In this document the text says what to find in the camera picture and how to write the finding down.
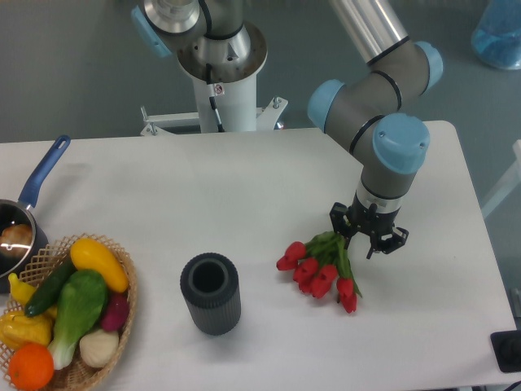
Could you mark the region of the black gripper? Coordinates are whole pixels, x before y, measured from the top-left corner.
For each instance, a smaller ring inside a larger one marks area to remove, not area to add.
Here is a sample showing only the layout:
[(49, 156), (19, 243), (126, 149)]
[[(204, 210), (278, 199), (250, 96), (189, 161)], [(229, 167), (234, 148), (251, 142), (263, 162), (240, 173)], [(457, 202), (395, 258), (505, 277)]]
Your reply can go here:
[(387, 211), (376, 202), (364, 204), (356, 193), (349, 208), (335, 202), (329, 216), (333, 231), (344, 238), (344, 249), (348, 249), (352, 237), (359, 232), (370, 237), (366, 258), (371, 259), (374, 253), (389, 254), (406, 244), (409, 231), (394, 227), (400, 208), (392, 207), (392, 211)]

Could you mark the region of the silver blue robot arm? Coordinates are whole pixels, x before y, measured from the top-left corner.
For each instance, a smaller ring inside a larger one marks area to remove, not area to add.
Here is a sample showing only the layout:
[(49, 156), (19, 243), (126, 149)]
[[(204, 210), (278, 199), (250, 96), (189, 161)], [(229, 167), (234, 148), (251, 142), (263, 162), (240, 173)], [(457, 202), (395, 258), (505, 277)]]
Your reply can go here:
[[(333, 1), (331, 7), (370, 70), (351, 86), (325, 81), (309, 99), (311, 122), (362, 166), (352, 203), (335, 204), (331, 223), (345, 239), (367, 235), (370, 253), (389, 254), (408, 239), (395, 219), (430, 143), (424, 123), (401, 107), (439, 81), (443, 61), (430, 44), (409, 39), (386, 1)], [(130, 17), (158, 56), (177, 56), (192, 80), (204, 133), (273, 129), (256, 107), (267, 44), (244, 19), (242, 2), (141, 1)]]

